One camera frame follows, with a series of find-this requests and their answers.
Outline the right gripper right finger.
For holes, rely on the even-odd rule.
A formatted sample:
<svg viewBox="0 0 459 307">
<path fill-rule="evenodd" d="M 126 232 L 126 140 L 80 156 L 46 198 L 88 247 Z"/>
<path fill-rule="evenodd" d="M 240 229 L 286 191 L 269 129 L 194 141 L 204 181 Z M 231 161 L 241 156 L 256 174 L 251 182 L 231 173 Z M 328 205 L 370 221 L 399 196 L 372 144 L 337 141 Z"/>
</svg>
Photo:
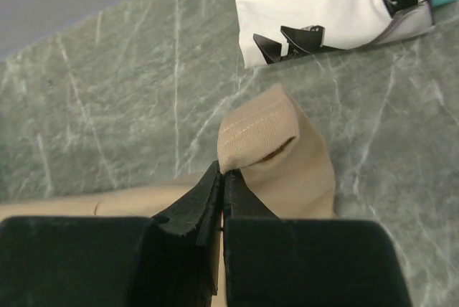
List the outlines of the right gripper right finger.
<svg viewBox="0 0 459 307">
<path fill-rule="evenodd" d="M 410 306 L 387 232 L 376 222 L 281 219 L 240 171 L 224 178 L 229 306 Z"/>
</svg>

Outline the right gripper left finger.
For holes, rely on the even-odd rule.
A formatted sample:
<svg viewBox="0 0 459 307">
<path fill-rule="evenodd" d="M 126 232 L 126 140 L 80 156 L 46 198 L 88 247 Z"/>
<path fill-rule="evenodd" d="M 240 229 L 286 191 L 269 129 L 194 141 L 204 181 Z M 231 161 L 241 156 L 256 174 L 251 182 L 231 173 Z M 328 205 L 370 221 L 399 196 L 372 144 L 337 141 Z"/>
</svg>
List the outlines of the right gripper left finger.
<svg viewBox="0 0 459 307">
<path fill-rule="evenodd" d="M 13 214 L 1 221 L 3 306 L 210 306 L 222 175 L 209 166 L 146 216 Z"/>
</svg>

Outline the tan t shirt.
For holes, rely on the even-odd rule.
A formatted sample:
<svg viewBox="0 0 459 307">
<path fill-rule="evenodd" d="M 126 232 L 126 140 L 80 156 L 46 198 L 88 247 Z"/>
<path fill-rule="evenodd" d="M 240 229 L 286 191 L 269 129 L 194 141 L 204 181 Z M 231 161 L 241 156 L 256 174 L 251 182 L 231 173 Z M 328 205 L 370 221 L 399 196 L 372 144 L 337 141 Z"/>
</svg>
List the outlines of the tan t shirt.
<svg viewBox="0 0 459 307">
<path fill-rule="evenodd" d="M 213 163 L 222 175 L 222 211 L 218 290 L 210 306 L 229 306 L 223 254 L 225 175 L 240 171 L 248 188 L 281 219 L 332 219 L 336 182 L 322 135 L 280 85 L 225 116 L 217 152 Z M 144 217 L 174 203 L 203 175 L 153 188 L 10 204 L 1 208 L 1 221 L 13 214 Z"/>
</svg>

